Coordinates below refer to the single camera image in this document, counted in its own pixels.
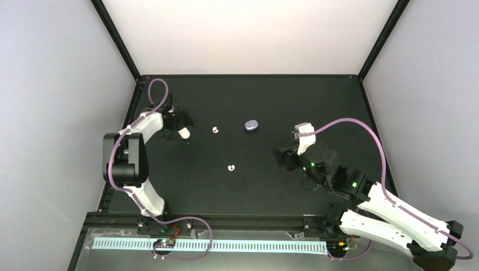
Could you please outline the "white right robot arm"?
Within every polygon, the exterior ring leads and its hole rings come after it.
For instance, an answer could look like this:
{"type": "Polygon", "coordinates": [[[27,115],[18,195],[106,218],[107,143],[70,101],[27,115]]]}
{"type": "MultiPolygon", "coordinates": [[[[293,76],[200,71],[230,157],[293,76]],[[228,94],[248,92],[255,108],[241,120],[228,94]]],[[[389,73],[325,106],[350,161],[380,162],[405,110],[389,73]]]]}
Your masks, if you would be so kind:
{"type": "Polygon", "coordinates": [[[422,270],[450,270],[458,259],[455,249],[463,232],[457,221],[436,220],[411,208],[379,182],[340,164],[337,153],[323,143],[301,152],[298,145],[276,148],[273,154],[288,171],[300,169],[303,179],[344,198],[350,205],[331,205],[316,230],[330,237],[356,235],[408,257],[422,270]]]}

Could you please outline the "white oval charging case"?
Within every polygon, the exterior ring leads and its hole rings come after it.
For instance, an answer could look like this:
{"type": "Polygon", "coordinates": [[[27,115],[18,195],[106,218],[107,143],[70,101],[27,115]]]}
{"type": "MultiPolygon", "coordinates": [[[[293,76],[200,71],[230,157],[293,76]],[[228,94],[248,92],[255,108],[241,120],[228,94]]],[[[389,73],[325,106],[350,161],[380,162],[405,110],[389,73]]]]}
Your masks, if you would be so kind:
{"type": "Polygon", "coordinates": [[[189,139],[191,136],[191,133],[187,127],[184,127],[177,132],[182,139],[189,139]]]}

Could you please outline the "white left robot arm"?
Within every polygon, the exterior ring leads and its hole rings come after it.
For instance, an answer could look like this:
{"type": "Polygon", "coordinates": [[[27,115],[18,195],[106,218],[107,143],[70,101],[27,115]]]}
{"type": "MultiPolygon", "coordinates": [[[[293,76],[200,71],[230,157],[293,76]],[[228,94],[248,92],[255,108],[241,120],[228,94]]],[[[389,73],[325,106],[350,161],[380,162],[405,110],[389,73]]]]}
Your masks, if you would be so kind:
{"type": "Polygon", "coordinates": [[[168,94],[157,111],[146,108],[126,128],[104,135],[103,178],[114,190],[127,194],[141,215],[159,217],[168,212],[166,201],[149,180],[147,142],[158,132],[163,132],[166,137],[178,135],[188,140],[190,126],[193,126],[190,115],[179,110],[172,94],[168,94]]]}

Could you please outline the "lavender earbud charging case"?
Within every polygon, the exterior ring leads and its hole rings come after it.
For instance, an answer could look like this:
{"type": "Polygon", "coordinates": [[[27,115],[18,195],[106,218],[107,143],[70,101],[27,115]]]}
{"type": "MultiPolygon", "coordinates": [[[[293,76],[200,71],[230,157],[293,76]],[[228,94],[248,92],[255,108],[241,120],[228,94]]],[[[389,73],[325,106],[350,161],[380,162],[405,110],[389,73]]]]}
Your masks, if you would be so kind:
{"type": "Polygon", "coordinates": [[[245,130],[247,132],[253,132],[253,131],[258,129],[259,123],[258,123],[257,120],[254,120],[254,119],[249,120],[249,121],[245,122],[244,127],[245,127],[245,130]]]}

